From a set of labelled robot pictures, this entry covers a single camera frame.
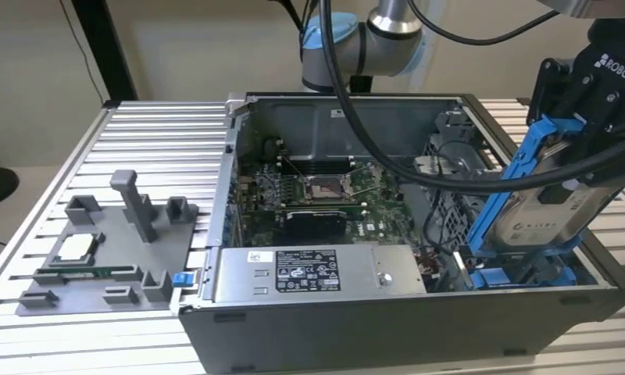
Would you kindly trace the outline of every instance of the black pole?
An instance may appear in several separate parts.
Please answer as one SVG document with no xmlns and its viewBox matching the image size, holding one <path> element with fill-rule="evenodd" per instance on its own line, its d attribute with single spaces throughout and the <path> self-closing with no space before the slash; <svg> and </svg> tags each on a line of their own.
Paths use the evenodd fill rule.
<svg viewBox="0 0 625 375">
<path fill-rule="evenodd" d="M 105 0 L 72 0 L 112 100 L 139 100 Z"/>
</svg>

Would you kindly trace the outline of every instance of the sticker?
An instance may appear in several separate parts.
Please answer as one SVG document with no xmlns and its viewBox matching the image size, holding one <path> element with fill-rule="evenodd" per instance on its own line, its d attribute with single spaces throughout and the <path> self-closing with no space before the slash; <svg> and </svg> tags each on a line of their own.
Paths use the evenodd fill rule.
<svg viewBox="0 0 625 375">
<path fill-rule="evenodd" d="M 336 250 L 276 252 L 275 268 L 280 293 L 341 290 Z"/>
<path fill-rule="evenodd" d="M 340 119 L 345 117 L 345 113 L 343 113 L 343 109 L 332 109 L 332 118 Z"/>
<path fill-rule="evenodd" d="M 248 252 L 248 263 L 272 263 L 273 252 Z"/>
</svg>

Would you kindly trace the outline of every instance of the floor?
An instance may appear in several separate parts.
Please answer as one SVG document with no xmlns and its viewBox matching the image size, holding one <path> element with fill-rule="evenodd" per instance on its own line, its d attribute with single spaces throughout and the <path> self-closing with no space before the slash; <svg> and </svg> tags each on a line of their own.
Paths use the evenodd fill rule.
<svg viewBox="0 0 625 375">
<path fill-rule="evenodd" d="M 9 198 L 0 202 L 0 241 L 9 242 L 28 212 L 59 171 L 59 166 L 28 166 L 12 168 L 21 184 Z"/>
</svg>

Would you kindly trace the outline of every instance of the barcode sticker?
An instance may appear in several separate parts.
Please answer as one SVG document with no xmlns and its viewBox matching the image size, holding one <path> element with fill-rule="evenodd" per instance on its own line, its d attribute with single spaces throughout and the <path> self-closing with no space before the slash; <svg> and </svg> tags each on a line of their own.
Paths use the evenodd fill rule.
<svg viewBox="0 0 625 375">
<path fill-rule="evenodd" d="M 248 252 L 248 263 L 272 263 L 273 252 Z"/>
</svg>

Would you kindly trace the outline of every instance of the white wall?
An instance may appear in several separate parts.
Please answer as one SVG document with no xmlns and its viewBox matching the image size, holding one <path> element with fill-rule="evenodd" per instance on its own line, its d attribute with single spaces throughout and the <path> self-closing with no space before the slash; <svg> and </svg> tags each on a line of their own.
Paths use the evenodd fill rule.
<svg viewBox="0 0 625 375">
<path fill-rule="evenodd" d="M 56 0 L 0 0 L 0 165 L 60 164 L 97 115 Z"/>
<path fill-rule="evenodd" d="M 468 38 L 491 38 L 513 30 L 551 9 L 535 0 L 431 0 L 445 2 L 440 25 Z M 531 97 L 540 62 L 572 58 L 588 45 L 592 21 L 557 16 L 511 41 L 475 47 L 436 38 L 423 90 L 471 92 L 481 98 Z"/>
<path fill-rule="evenodd" d="M 229 92 L 299 91 L 299 33 L 265 0 L 121 0 L 111 10 L 143 98 L 223 100 Z M 376 1 L 335 0 L 364 19 Z M 403 91 L 408 78 L 376 88 Z"/>
<path fill-rule="evenodd" d="M 375 3 L 333 2 L 335 10 L 359 13 L 361 19 Z M 109 0 L 109 6 L 143 99 L 223 100 L 231 91 L 301 88 L 297 33 L 277 3 Z M 451 0 L 443 26 L 489 36 L 544 11 L 535 0 Z M 497 47 L 439 41 L 423 90 L 528 96 L 541 57 L 573 55 L 584 44 L 587 23 L 559 18 Z M 407 89 L 408 77 L 376 79 L 376 91 Z M 63 163 L 97 111 L 57 0 L 0 0 L 0 164 Z"/>
</svg>

